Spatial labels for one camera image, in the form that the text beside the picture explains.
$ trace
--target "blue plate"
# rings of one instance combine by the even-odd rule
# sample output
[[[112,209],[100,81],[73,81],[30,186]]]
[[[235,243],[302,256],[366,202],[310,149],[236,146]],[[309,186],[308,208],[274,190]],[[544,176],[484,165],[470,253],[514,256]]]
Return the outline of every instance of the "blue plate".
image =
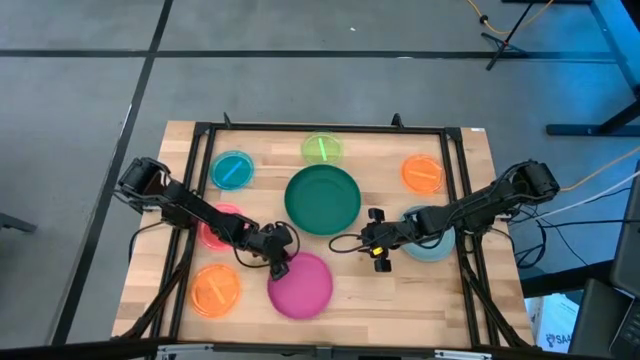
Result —
[[[413,206],[411,207],[409,210],[407,210],[405,212],[409,213],[415,210],[418,210],[422,207],[424,207],[426,205],[423,206]],[[422,245],[426,245],[426,246],[431,246],[433,244],[436,243],[436,240],[431,240],[431,241],[427,241],[425,243],[423,243]],[[422,248],[420,246],[418,246],[417,244],[406,244],[401,246],[401,248],[407,252],[407,254],[409,254],[412,258],[418,260],[418,261],[422,261],[422,262],[436,262],[436,261],[440,261],[445,259],[447,256],[449,256],[449,254],[451,253],[451,250],[453,250],[453,247],[456,244],[456,234],[455,234],[455,230],[453,230],[453,228],[445,231],[444,235],[442,236],[442,241],[440,242],[440,245],[438,245],[437,247],[433,248],[433,249],[425,249]]]
[[[241,189],[253,177],[253,161],[242,151],[227,151],[216,158],[209,176],[222,190]]]

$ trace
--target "tripod leg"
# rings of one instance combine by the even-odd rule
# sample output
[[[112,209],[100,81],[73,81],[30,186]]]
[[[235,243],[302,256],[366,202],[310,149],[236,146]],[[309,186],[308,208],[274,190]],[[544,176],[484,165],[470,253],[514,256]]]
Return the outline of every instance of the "tripod leg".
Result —
[[[522,23],[522,20],[524,20],[524,18],[527,16],[527,14],[529,13],[529,10],[531,10],[531,7],[533,6],[533,3],[529,3],[529,6],[527,6],[527,8],[524,10],[524,12],[522,13],[522,15],[520,16],[520,19],[518,19],[518,22],[516,23],[516,25],[513,27],[513,29],[511,29],[511,32],[509,33],[509,36],[507,36],[507,38],[504,41],[501,41],[501,45],[500,48],[498,49],[498,51],[496,52],[496,54],[493,56],[493,58],[491,59],[491,61],[489,61],[489,64],[487,65],[486,69],[487,71],[491,70],[493,68],[493,65],[495,65],[496,61],[498,61],[498,58],[500,57],[500,55],[502,55],[502,53],[504,52],[504,49],[509,46],[511,49],[521,52],[523,53],[524,50],[517,48],[515,46],[509,45],[509,40],[511,40],[511,37],[513,36],[513,34],[515,34],[516,30],[518,30],[518,27],[520,26],[520,24]],[[490,39],[496,39],[491,35],[482,35],[483,37],[488,37]]]
[[[487,64],[487,67],[486,67],[487,71],[490,71],[493,68],[493,65],[495,65],[496,61],[498,61],[498,58],[500,57],[500,55],[502,55],[506,47],[507,47],[507,44],[504,42],[500,45],[500,47],[498,48],[498,51],[496,51],[491,61],[489,61],[489,64]]]
[[[493,35],[489,35],[489,34],[487,34],[485,32],[481,33],[480,36],[482,36],[485,39],[492,40],[493,42],[496,43],[496,46],[498,46],[498,47],[500,46],[499,44],[503,43],[503,41],[501,39],[498,39],[497,37],[495,37]]]

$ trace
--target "dark green plate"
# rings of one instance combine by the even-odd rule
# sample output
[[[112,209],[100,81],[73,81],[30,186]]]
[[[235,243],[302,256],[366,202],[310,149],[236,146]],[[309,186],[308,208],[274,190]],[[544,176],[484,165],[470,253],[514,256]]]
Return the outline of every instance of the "dark green plate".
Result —
[[[291,178],[284,193],[284,206],[300,229],[315,235],[332,235],[358,217],[360,189],[344,170],[313,165]]]

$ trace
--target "black cable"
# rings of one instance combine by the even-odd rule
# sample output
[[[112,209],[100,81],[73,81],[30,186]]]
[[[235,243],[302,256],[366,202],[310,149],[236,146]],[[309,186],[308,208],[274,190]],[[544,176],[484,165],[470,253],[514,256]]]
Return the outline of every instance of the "black cable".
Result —
[[[136,241],[136,238],[138,237],[138,235],[146,230],[151,229],[154,226],[158,226],[160,224],[163,224],[162,221],[158,221],[157,223],[153,223],[151,225],[147,225],[145,227],[141,227],[140,229],[136,230],[136,232],[133,233],[133,235],[131,236],[131,240],[129,240],[129,263],[131,263],[131,258],[133,257],[133,244]]]
[[[544,254],[547,252],[547,232],[543,228],[540,227],[542,224],[540,224],[540,222],[538,220],[536,220],[536,223],[538,224],[538,228],[540,228],[540,235],[542,236],[542,243],[524,251],[524,256],[522,256],[516,262],[516,266],[518,267],[518,269],[529,269],[529,268],[532,268],[532,267],[536,266],[540,262],[540,260],[542,260],[542,257],[544,256]],[[532,262],[530,262],[528,264],[525,264],[524,260],[526,258],[528,258],[529,255],[531,255],[537,249],[540,249],[540,251],[538,252],[538,256],[536,256],[535,260],[533,260]]]
[[[294,257],[296,257],[298,255],[298,252],[300,252],[300,237],[298,236],[298,232],[293,228],[293,226],[291,226],[290,224],[284,222],[284,221],[277,221],[276,224],[283,224],[285,227],[287,227],[288,229],[293,230],[293,234],[296,237],[296,251],[294,253],[293,256],[289,257],[288,260],[293,259]],[[233,238],[231,237],[231,233],[229,233],[229,230],[227,230],[225,227],[220,227],[220,229],[224,230],[224,232],[227,234],[227,238],[230,239],[230,241],[233,241]],[[236,260],[238,261],[238,263],[244,267],[248,267],[250,269],[260,269],[263,267],[267,267],[270,266],[271,264],[266,263],[266,264],[260,264],[260,265],[251,265],[251,264],[247,264],[244,261],[242,261],[242,259],[240,259],[240,255],[238,255],[238,247],[239,244],[237,243],[233,243],[231,242],[231,247],[233,248],[233,255],[235,256]]]
[[[557,224],[557,225],[543,226],[543,228],[544,229],[550,229],[550,228],[559,228],[559,227],[562,227],[562,226],[569,226],[569,225],[612,224],[612,223],[623,223],[623,224],[640,223],[640,219],[573,221],[573,222],[561,223],[561,224]]]
[[[580,257],[580,255],[578,255],[578,253],[573,250],[573,248],[569,245],[569,242],[567,241],[567,239],[564,238],[564,236],[562,235],[562,232],[560,232],[560,229],[558,229],[557,227],[555,227],[555,225],[553,225],[552,223],[550,223],[549,221],[545,220],[545,219],[540,219],[542,221],[544,221],[545,223],[547,223],[548,225],[554,226],[554,228],[556,229],[556,231],[558,232],[558,235],[560,235],[560,239],[562,239],[562,242],[564,242],[564,244],[567,246],[567,248],[569,249],[569,251],[571,251],[571,253],[573,254],[573,256],[577,257],[578,260],[580,260],[584,266],[589,267],[589,264],[587,264],[586,261],[584,261],[583,258]]]
[[[513,249],[513,251],[514,252],[516,251],[516,243],[513,241],[513,238],[511,237],[511,235],[509,235],[506,231],[496,229],[493,226],[489,227],[489,230],[504,235],[507,239],[509,239],[509,241],[511,241],[511,248]]]
[[[349,253],[356,252],[358,250],[361,250],[361,249],[364,249],[364,248],[370,246],[371,244],[373,244],[376,241],[378,241],[378,239],[380,239],[383,236],[386,236],[387,234],[389,234],[389,232],[386,232],[386,233],[378,236],[375,239],[367,239],[367,238],[364,238],[364,237],[362,237],[361,235],[358,235],[358,234],[341,234],[341,235],[338,235],[338,236],[332,238],[331,240],[329,240],[329,250],[331,250],[332,252],[334,252],[336,254],[349,254]],[[366,240],[366,242],[362,243],[362,245],[358,245],[358,246],[356,246],[354,248],[351,248],[351,249],[346,249],[346,250],[335,249],[333,247],[333,243],[336,240],[342,239],[342,238],[345,238],[345,237],[354,237],[354,238],[356,238],[358,240]]]

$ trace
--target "teal plate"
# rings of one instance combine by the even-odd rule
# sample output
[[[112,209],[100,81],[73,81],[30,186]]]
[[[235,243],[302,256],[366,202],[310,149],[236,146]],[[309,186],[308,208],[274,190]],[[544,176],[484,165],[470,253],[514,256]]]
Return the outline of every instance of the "teal plate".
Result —
[[[284,193],[289,218],[314,235],[333,235],[348,228],[360,213],[360,189],[344,170],[313,165],[295,174]]]
[[[222,190],[242,189],[253,177],[253,161],[242,151],[227,151],[216,158],[209,176]]]
[[[418,210],[422,207],[423,206],[414,206],[409,210],[407,210],[405,214]],[[436,243],[436,241],[438,240],[427,241],[423,243],[423,245],[432,246]],[[402,250],[406,251],[407,254],[409,254],[412,258],[418,261],[436,262],[436,261],[443,260],[447,256],[449,256],[455,244],[456,244],[456,234],[455,234],[455,230],[452,227],[449,230],[444,232],[444,235],[442,235],[442,241],[440,241],[440,244],[433,249],[425,249],[420,247],[417,244],[406,244],[406,245],[402,245],[401,248]]]

